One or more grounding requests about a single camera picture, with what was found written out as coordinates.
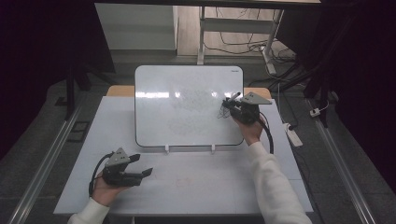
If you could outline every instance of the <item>hand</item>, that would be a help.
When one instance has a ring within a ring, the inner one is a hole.
[[[245,138],[245,141],[247,141],[247,145],[250,146],[253,143],[260,142],[260,136],[262,135],[262,126],[260,125],[259,122],[254,122],[253,124],[246,125],[244,123],[241,123],[241,121],[234,119],[238,126],[239,129],[241,130],[242,135]]]
[[[129,187],[115,187],[108,185],[102,178],[103,172],[96,176],[92,198],[99,204],[109,207],[117,195]]]

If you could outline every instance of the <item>table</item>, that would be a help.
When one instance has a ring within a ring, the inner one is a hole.
[[[131,137],[134,136],[133,89],[134,86],[112,86],[103,98],[55,214],[70,215],[82,209],[88,200],[87,186],[95,164],[104,154],[118,147],[123,147],[128,155],[142,155],[140,161],[129,165],[127,172],[136,173],[150,167],[154,170],[140,187],[128,189],[118,197],[110,209],[111,214],[135,217],[260,214],[248,161],[240,150],[247,147],[245,143],[214,154],[205,147],[201,147],[201,151],[171,151],[169,154],[146,151]],[[268,93],[266,89],[245,89],[249,90]],[[282,170],[305,211],[312,212],[276,104],[262,105],[261,111],[271,125]],[[265,136],[262,141],[268,146]]]

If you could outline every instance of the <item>white desk leg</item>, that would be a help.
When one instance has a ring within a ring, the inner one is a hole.
[[[277,27],[279,26],[279,22],[280,22],[280,18],[282,17],[282,14],[283,14],[283,10],[279,10],[276,13],[273,25],[271,27],[271,34],[268,37],[267,45],[265,46],[264,50],[262,51],[262,56],[264,57],[264,60],[265,60],[265,66],[267,66],[268,72],[271,76],[276,75],[276,70],[274,68],[274,65],[271,62],[270,50],[271,50],[271,46],[274,42]]]
[[[199,34],[199,48],[198,48],[198,60],[197,64],[204,64],[204,33],[205,33],[205,7],[200,7],[199,24],[200,24],[200,34]]]

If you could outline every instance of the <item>forearm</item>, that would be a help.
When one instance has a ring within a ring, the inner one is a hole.
[[[311,223],[276,157],[261,142],[247,150],[259,207],[266,223]]]
[[[80,213],[71,216],[67,224],[101,224],[109,209],[90,198],[87,206]]]

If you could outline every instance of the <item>white wall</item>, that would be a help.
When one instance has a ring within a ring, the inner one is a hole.
[[[176,49],[177,7],[95,6],[110,49]]]

